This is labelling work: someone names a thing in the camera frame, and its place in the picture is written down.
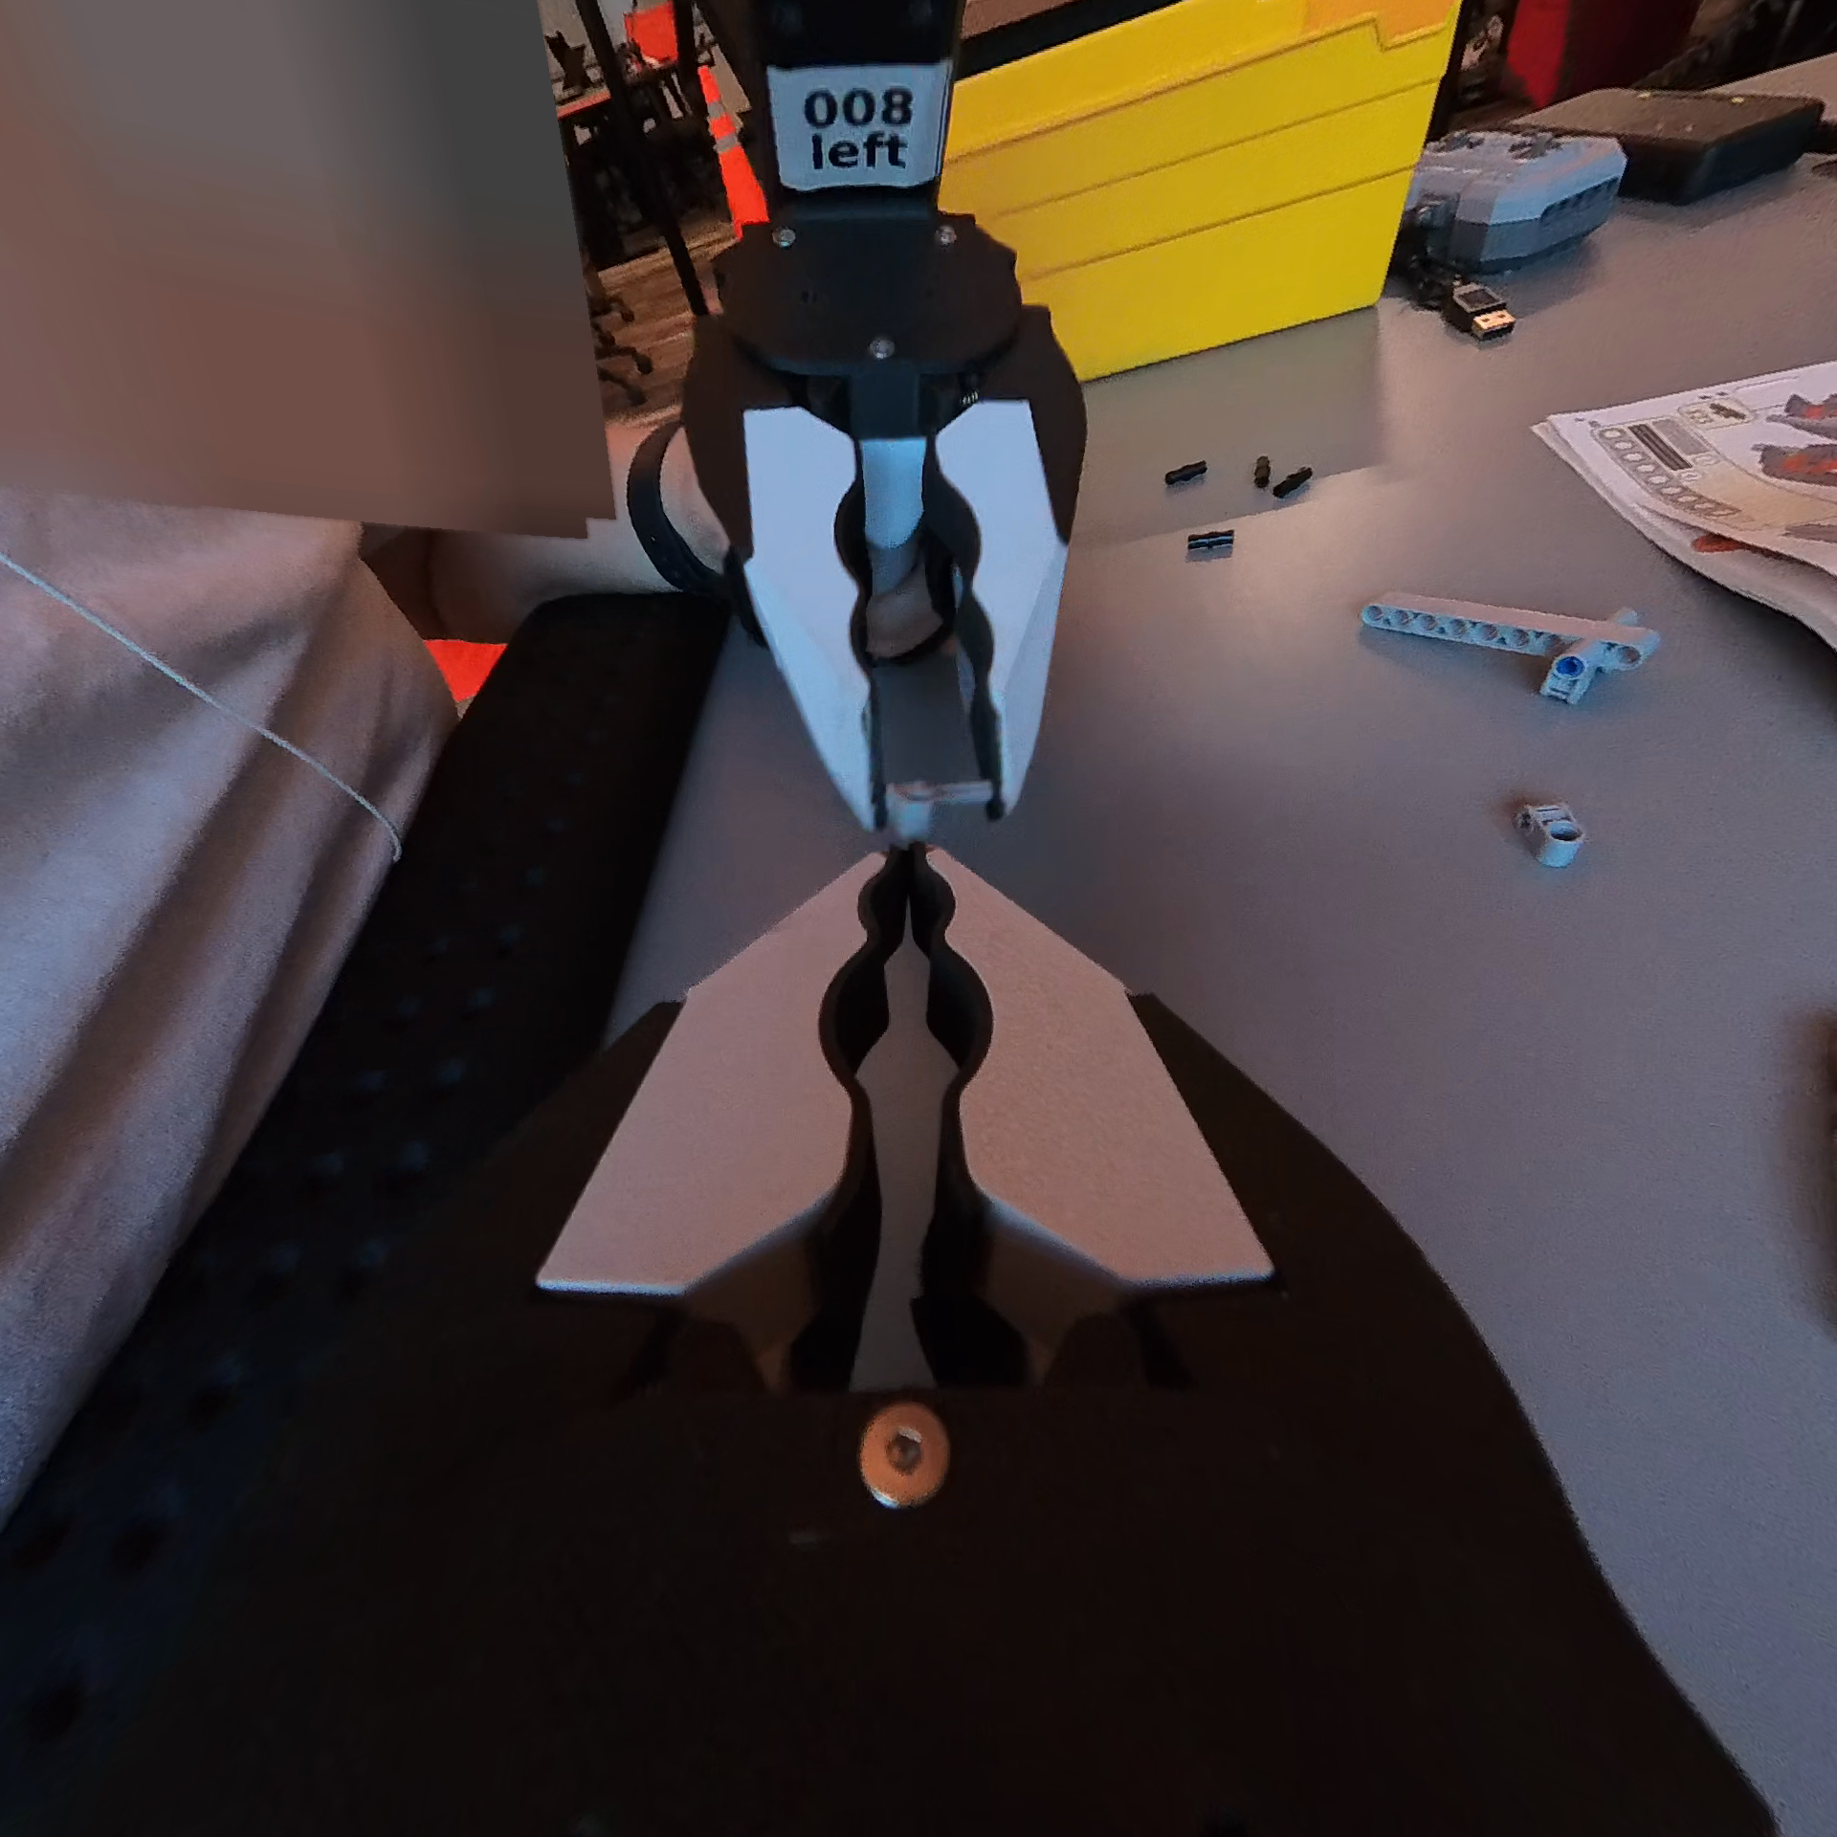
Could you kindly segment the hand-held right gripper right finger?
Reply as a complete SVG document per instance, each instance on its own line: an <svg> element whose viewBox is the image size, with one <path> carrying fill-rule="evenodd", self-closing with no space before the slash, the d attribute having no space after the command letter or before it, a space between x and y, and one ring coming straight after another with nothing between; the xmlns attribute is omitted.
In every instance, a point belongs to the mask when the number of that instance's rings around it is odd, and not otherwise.
<svg viewBox="0 0 1837 1837"><path fill-rule="evenodd" d="M1274 1282L1126 981L934 846L914 937L952 1059L914 1300L940 1384L1028 1384L1089 1320Z"/></svg>

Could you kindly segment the orange traffic cone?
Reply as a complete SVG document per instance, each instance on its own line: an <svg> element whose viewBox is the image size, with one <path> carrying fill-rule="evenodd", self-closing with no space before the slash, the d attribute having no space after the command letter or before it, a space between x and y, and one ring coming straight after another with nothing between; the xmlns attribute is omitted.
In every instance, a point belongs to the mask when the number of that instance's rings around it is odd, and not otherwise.
<svg viewBox="0 0 1837 1837"><path fill-rule="evenodd" d="M742 122L724 102L713 66L701 66L701 96L707 102L707 122L724 185L728 219L735 226L735 235L742 237L746 229L768 221L768 200L745 151Z"/></svg>

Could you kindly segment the grey battery box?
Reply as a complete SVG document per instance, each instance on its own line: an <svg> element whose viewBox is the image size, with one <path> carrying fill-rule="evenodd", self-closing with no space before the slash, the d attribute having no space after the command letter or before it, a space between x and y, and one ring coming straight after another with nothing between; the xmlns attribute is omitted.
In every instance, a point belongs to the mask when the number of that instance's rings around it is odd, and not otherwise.
<svg viewBox="0 0 1837 1837"><path fill-rule="evenodd" d="M1427 142L1406 195L1394 264L1483 278L1594 235L1629 156L1607 133L1453 132Z"/></svg>

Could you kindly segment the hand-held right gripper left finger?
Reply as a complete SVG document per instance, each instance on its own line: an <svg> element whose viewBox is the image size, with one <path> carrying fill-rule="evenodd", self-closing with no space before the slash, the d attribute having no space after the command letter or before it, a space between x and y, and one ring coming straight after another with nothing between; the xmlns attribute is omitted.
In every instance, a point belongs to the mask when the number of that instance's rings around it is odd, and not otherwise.
<svg viewBox="0 0 1837 1837"><path fill-rule="evenodd" d="M914 850L872 854L669 1013L538 1286L730 1328L786 1391L846 1391L882 1251L861 1071Z"/></svg>

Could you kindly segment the grey beam assembly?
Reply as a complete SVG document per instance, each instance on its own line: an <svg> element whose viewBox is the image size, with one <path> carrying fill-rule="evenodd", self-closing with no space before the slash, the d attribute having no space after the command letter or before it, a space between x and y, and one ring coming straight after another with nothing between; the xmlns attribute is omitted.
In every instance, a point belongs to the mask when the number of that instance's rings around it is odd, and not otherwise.
<svg viewBox="0 0 1837 1837"><path fill-rule="evenodd" d="M1394 595L1392 599L1370 599L1360 620L1370 631L1545 658L1546 674L1537 694L1564 705L1580 702L1603 674L1638 673L1663 647L1658 631L1644 624L1635 609L1618 609L1608 620L1568 620L1556 611Z"/></svg>

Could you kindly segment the open instruction booklet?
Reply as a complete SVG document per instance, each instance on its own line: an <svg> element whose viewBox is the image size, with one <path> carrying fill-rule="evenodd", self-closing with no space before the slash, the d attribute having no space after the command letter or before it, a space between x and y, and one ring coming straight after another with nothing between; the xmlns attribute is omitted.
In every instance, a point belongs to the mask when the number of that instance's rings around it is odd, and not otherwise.
<svg viewBox="0 0 1837 1837"><path fill-rule="evenodd" d="M1833 361L1561 412L1533 435L1649 545L1833 647Z"/></svg>

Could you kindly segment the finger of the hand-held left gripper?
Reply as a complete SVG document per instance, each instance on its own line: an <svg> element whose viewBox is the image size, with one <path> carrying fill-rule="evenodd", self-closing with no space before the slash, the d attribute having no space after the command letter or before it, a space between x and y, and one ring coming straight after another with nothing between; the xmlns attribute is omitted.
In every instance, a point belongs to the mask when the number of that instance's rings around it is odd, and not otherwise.
<svg viewBox="0 0 1837 1837"><path fill-rule="evenodd" d="M864 653L872 578L845 553L864 508L861 448L802 405L749 405L745 462L749 609L830 784L882 830L882 711Z"/></svg>
<svg viewBox="0 0 1837 1837"><path fill-rule="evenodd" d="M1028 402L976 402L934 435L930 533L952 569L959 699L996 823L1039 750L1069 562Z"/></svg>

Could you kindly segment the grey desk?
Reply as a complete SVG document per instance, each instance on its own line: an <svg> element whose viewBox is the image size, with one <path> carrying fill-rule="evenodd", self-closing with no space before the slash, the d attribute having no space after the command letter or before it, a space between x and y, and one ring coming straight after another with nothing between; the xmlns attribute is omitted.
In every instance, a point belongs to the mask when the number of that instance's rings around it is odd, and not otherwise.
<svg viewBox="0 0 1837 1837"><path fill-rule="evenodd" d="M1833 166L1626 204L1503 291L1493 347L1387 297L1093 384L1033 768L940 839L1394 1209L1782 1831L1833 1834L1833 657L1533 435L1830 358ZM1663 647L1564 705L1370 631L1394 595Z"/></svg>

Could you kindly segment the person's left hand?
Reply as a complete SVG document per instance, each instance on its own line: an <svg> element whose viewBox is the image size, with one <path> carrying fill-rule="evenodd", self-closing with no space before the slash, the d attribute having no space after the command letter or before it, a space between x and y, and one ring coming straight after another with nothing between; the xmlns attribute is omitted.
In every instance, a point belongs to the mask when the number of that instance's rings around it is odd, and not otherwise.
<svg viewBox="0 0 1837 1837"><path fill-rule="evenodd" d="M952 637L956 569L944 553L925 551L893 585L893 556L872 553L876 585L864 615L864 649L872 666L916 663Z"/></svg>

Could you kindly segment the black power adapter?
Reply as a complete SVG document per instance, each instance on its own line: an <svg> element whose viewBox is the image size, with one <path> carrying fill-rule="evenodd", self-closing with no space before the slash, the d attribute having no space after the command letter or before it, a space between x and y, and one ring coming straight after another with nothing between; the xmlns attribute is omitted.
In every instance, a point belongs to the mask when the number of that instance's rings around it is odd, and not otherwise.
<svg viewBox="0 0 1837 1837"><path fill-rule="evenodd" d="M1614 142L1623 197L1696 204L1833 151L1833 120L1814 96L1760 90L1599 87L1513 122L1524 132Z"/></svg>

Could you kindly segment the yellow storage bin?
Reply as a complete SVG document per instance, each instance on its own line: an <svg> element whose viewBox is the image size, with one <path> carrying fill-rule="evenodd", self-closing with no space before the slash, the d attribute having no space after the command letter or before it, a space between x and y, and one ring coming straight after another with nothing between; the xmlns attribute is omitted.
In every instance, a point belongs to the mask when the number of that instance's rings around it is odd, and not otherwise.
<svg viewBox="0 0 1837 1837"><path fill-rule="evenodd" d="M967 2L940 204L1078 377L1378 299L1460 2Z"/></svg>

